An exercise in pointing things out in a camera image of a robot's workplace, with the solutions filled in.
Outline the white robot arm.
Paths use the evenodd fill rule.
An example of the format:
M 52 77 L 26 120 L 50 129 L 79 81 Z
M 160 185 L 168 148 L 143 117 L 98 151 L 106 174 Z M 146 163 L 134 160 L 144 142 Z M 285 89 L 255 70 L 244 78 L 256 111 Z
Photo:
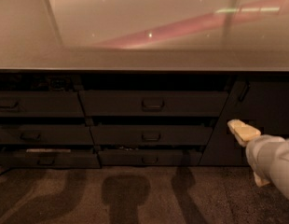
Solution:
M 289 200 L 289 138 L 262 134 L 239 119 L 230 120 L 227 126 L 239 145 L 245 148 L 256 185 L 273 184 Z

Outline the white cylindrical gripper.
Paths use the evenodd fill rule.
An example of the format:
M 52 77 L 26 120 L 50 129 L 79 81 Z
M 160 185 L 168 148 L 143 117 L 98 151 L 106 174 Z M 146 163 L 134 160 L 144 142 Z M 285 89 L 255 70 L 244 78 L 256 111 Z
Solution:
M 247 161 L 255 172 L 256 185 L 261 188 L 275 180 L 283 167 L 281 155 L 286 148 L 285 140 L 279 136 L 261 135 L 258 129 L 239 119 L 230 120 L 227 126 L 239 145 L 247 146 Z

